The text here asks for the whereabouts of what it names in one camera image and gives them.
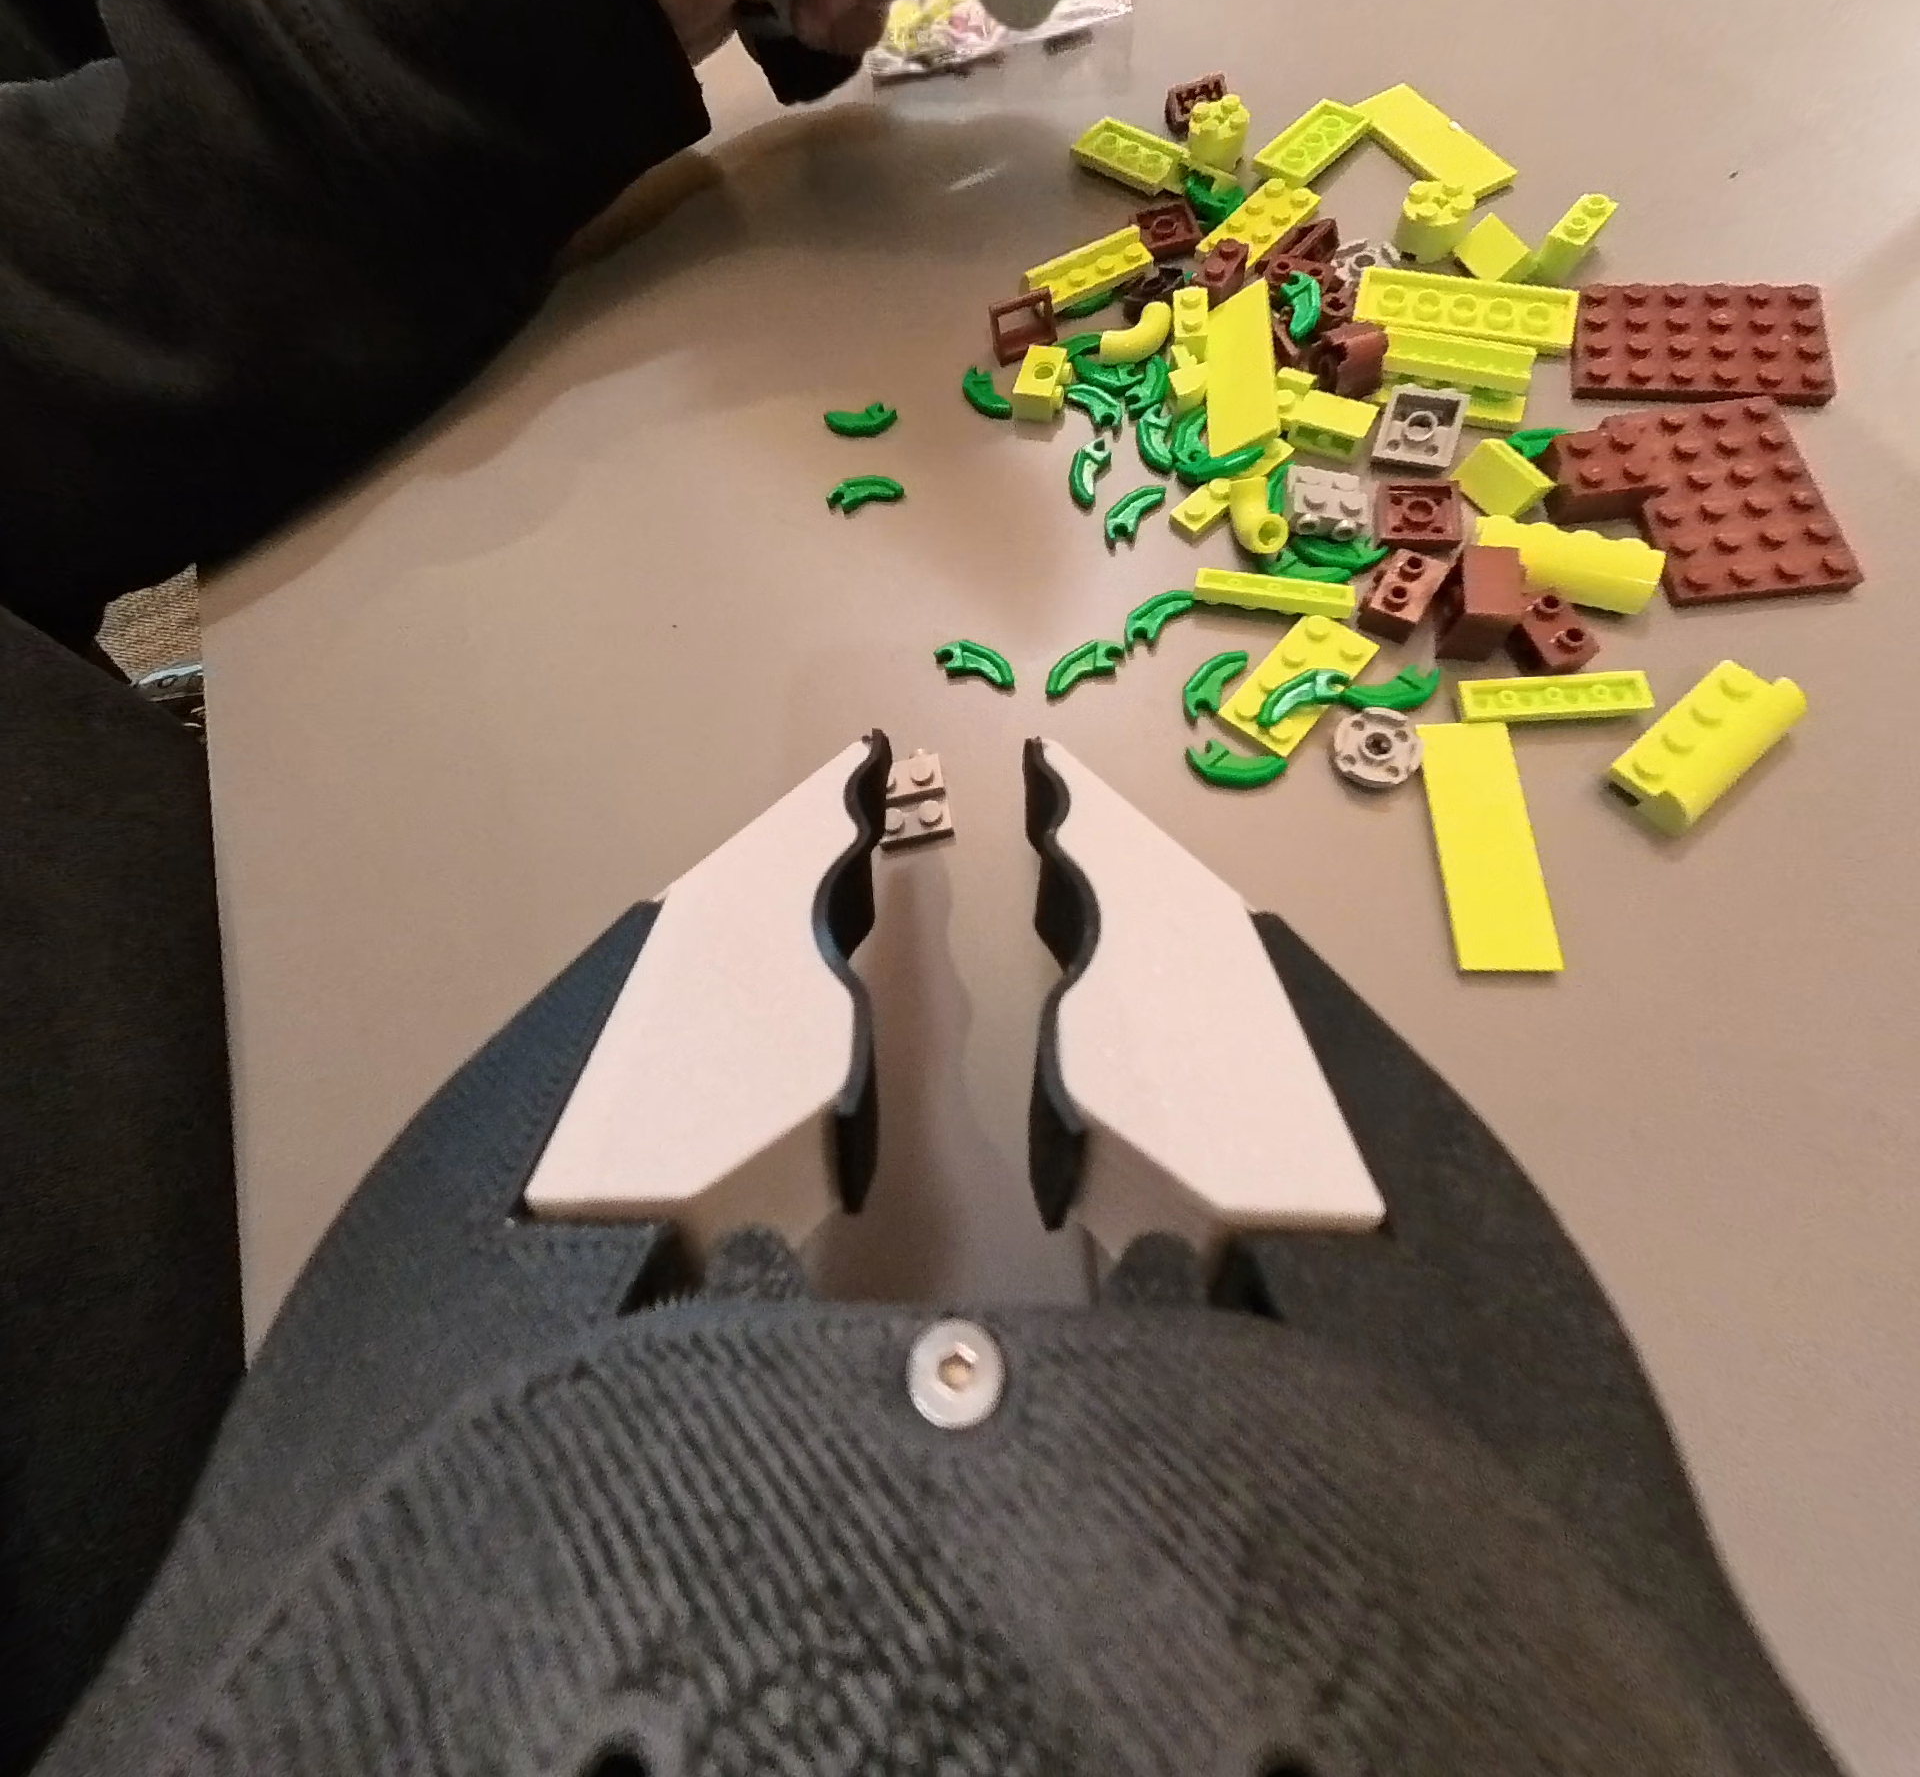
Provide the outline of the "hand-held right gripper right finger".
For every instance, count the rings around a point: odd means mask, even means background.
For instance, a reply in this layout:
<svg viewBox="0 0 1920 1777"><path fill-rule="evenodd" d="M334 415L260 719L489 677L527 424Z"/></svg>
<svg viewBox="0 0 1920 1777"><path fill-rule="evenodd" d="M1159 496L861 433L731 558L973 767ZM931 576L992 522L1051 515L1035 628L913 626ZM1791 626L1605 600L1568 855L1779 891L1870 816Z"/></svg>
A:
<svg viewBox="0 0 1920 1777"><path fill-rule="evenodd" d="M1371 1232L1381 1190L1234 889L1058 741L1024 746L1044 999L1030 1181L1106 1250Z"/></svg>

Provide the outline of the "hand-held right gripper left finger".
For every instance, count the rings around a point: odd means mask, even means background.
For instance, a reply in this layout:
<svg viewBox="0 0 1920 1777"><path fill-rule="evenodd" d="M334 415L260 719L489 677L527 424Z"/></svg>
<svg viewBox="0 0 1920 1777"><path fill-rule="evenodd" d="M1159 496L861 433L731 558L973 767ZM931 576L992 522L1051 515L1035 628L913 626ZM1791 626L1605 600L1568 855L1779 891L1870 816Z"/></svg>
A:
<svg viewBox="0 0 1920 1777"><path fill-rule="evenodd" d="M544 1217L812 1234L876 1168L875 925L891 744L849 743L679 876L527 1184Z"/></svg>

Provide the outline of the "small grey bracket plate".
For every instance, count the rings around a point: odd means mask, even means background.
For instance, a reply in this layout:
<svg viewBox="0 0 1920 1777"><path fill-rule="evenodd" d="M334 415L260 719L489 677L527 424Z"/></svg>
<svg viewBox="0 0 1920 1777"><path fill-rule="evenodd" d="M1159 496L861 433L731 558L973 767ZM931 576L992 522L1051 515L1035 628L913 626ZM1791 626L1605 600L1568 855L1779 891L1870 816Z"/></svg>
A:
<svg viewBox="0 0 1920 1777"><path fill-rule="evenodd" d="M903 852L952 834L954 818L942 757L930 748L896 755L884 786L880 850Z"/></svg>

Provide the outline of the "pile of toy bricks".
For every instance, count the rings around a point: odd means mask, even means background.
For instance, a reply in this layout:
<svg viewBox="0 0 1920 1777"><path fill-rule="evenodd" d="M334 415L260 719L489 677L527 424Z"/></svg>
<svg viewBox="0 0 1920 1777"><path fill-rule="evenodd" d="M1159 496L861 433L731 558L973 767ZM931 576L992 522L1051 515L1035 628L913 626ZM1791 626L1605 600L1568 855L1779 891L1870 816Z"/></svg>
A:
<svg viewBox="0 0 1920 1777"><path fill-rule="evenodd" d="M1228 514L1267 562L1370 527L1368 509L1308 514L1308 471L1370 442L1381 465L1428 467L1383 418L1415 392L1440 401L1440 468L1464 424L1500 433L1474 475L1531 468L1528 387L1539 358L1573 351L1581 296L1528 280L1536 248L1476 211L1516 168L1409 84L1319 99L1256 152L1250 130L1211 73L1168 90L1160 130L1104 116L1082 133L1076 164L1144 206L992 306L996 365L965 374L967 402L1035 426L1084 411L1082 509L1132 433L1143 467L1221 498L1190 502L1195 531Z"/></svg>

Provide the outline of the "large brown studded plate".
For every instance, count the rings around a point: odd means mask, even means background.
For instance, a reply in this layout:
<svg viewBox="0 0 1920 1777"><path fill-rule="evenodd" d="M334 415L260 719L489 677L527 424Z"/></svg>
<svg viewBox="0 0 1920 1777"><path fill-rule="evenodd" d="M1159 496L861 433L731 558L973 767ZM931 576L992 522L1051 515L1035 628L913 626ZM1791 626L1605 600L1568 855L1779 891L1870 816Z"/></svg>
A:
<svg viewBox="0 0 1920 1777"><path fill-rule="evenodd" d="M1669 404L1554 437L1562 525L1633 520L1677 607L1855 590L1863 571L1771 397Z"/></svg>
<svg viewBox="0 0 1920 1777"><path fill-rule="evenodd" d="M1579 296L1573 397L1825 404L1837 395L1812 282L1601 282Z"/></svg>

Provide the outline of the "person's left forearm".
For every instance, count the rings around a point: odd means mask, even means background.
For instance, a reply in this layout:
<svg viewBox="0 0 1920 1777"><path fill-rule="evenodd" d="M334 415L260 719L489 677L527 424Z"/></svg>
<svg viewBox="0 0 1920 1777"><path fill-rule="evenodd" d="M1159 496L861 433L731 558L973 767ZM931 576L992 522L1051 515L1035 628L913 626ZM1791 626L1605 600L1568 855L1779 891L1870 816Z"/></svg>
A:
<svg viewBox="0 0 1920 1777"><path fill-rule="evenodd" d="M67 642L397 443L709 129L655 0L98 8L3 102L3 600Z"/></svg>

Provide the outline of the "lime flat tile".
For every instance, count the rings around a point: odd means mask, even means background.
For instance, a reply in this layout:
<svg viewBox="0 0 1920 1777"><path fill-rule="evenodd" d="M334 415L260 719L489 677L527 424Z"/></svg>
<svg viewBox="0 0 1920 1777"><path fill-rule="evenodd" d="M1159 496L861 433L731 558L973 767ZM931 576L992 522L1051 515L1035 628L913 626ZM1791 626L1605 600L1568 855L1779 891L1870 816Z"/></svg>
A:
<svg viewBox="0 0 1920 1777"><path fill-rule="evenodd" d="M1505 725L1422 725L1422 772L1458 966L1561 972L1565 953Z"/></svg>

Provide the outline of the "lime rounded long brick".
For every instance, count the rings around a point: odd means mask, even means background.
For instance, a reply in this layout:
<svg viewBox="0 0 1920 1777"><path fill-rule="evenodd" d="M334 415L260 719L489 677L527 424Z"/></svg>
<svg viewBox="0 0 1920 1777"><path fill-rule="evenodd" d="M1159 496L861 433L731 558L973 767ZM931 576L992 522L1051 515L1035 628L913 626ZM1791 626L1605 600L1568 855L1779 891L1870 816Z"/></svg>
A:
<svg viewBox="0 0 1920 1777"><path fill-rule="evenodd" d="M1795 681L1724 659L1611 763L1608 787L1659 832L1681 834L1805 713Z"/></svg>

